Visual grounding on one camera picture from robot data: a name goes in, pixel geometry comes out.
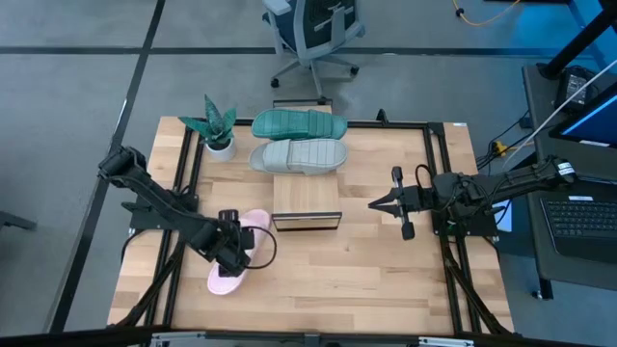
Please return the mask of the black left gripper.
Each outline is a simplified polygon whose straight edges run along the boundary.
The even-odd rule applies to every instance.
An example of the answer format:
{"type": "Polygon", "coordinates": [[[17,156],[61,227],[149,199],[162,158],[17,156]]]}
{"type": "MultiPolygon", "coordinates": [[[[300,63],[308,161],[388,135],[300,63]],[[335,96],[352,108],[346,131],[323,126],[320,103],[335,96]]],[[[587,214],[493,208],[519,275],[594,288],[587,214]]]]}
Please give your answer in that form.
{"type": "Polygon", "coordinates": [[[218,217],[225,243],[216,255],[217,275],[221,278],[239,277],[250,264],[251,258],[246,251],[255,247],[255,233],[251,228],[241,226],[239,212],[235,209],[221,210],[218,217]]]}

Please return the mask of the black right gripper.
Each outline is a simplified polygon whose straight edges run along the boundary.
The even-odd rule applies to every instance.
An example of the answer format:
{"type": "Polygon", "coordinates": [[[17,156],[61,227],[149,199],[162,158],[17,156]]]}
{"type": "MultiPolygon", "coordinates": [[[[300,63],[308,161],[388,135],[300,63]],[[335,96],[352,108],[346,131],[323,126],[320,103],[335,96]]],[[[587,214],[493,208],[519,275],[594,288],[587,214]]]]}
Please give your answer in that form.
{"type": "Polygon", "coordinates": [[[370,202],[368,207],[400,218],[403,239],[414,239],[416,236],[415,227],[409,219],[409,213],[421,212],[434,207],[432,189],[422,188],[419,184],[404,186],[403,172],[398,166],[392,168],[391,176],[393,188],[385,196],[370,202]]]}

